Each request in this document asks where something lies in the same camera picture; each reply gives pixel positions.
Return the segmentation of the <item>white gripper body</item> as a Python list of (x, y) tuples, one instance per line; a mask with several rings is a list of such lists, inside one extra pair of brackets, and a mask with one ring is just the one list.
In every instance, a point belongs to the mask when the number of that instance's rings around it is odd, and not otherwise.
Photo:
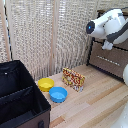
[(103, 50), (111, 50), (113, 47), (113, 44), (108, 42), (107, 40), (104, 41), (102, 49)]

